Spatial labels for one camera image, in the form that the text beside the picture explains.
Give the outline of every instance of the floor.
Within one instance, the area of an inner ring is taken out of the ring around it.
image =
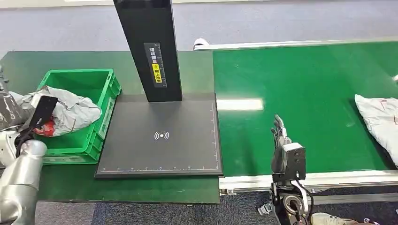
[[[300,0],[175,4],[178,50],[212,44],[398,37],[398,1]],[[113,7],[4,9],[0,57],[8,51],[128,51]],[[220,205],[39,202],[38,225],[276,224],[256,208],[265,193],[223,196]],[[398,224],[397,203],[320,206],[337,216]]]
[[[260,216],[257,208],[267,193],[221,196],[219,205],[46,203],[39,202],[37,225],[278,225],[272,215]],[[318,205],[314,212],[326,212],[362,222],[398,224],[398,202]]]

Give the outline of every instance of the wireless charging symbol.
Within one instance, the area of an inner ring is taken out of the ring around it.
[[[159,133],[159,132],[155,132],[154,138],[155,140],[158,140],[159,138],[164,138],[164,139],[168,139],[170,137],[170,134],[168,132],[165,133]]]

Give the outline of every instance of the black stand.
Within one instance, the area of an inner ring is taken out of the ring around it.
[[[215,94],[185,96],[170,0],[114,0],[144,96],[118,97],[96,178],[222,175]]]
[[[148,102],[181,101],[171,0],[114,0]]]

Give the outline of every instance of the black vertical pole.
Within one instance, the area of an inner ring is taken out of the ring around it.
[[[148,101],[181,101],[171,0],[114,3]]]

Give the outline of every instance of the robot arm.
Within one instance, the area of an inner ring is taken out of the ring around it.
[[[274,125],[275,128],[271,129],[275,151],[271,163],[273,182],[270,202],[258,211],[262,215],[273,211],[282,225],[307,225],[312,207],[308,207],[309,192],[299,182],[306,178],[306,150],[299,143],[291,142],[278,115]]]
[[[0,76],[0,162],[6,167],[0,179],[0,224],[33,225],[46,145],[31,137],[33,128],[48,121],[57,98],[42,97],[27,129],[20,108]]]
[[[28,140],[16,157],[15,145],[8,140],[19,133],[0,133],[0,161],[6,166],[0,179],[0,224],[32,225],[35,221],[37,192],[46,145],[38,140]]]

